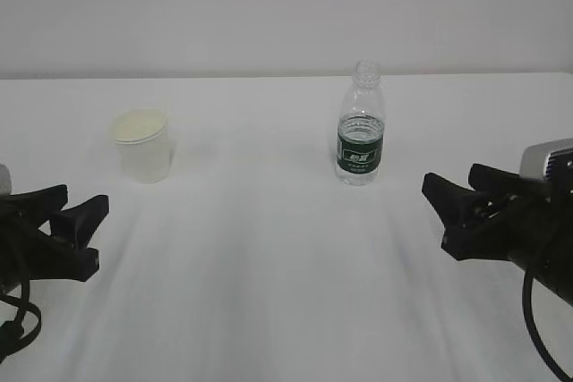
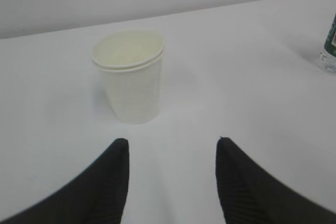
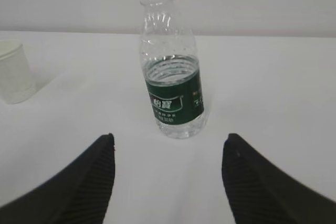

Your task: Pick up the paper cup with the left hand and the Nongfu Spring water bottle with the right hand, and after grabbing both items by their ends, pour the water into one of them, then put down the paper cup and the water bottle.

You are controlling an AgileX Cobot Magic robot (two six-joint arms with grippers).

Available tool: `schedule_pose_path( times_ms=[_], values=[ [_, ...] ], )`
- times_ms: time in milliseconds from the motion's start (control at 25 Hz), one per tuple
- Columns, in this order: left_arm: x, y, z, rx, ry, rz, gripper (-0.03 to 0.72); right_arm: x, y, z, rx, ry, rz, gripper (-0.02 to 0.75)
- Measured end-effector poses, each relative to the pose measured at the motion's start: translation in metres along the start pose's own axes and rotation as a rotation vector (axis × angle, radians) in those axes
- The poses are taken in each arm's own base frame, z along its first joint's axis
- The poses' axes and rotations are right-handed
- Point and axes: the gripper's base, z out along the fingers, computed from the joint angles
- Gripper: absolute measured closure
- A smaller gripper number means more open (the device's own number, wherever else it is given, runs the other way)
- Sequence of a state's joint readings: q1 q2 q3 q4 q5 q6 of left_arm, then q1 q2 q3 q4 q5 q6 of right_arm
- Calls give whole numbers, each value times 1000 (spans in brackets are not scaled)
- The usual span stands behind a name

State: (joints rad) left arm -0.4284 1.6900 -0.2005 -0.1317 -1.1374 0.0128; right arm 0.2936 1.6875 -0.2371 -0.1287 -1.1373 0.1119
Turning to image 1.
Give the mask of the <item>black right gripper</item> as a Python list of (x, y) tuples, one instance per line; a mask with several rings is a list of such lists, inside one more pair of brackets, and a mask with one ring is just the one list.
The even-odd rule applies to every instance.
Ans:
[(515, 199), (484, 218), (486, 195), (522, 194), (521, 178), (473, 164), (461, 187), (435, 173), (423, 178), (422, 194), (444, 227), (441, 247), (457, 261), (510, 261), (523, 270), (535, 264), (534, 278), (567, 304), (572, 303), (572, 204)]

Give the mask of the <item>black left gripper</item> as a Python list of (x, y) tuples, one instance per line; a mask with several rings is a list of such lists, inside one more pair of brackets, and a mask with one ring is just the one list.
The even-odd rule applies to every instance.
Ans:
[(1, 198), (2, 293), (21, 285), (21, 265), (31, 281), (85, 282), (98, 272), (98, 250), (89, 243), (109, 213), (109, 197), (60, 210), (67, 202), (64, 184)]

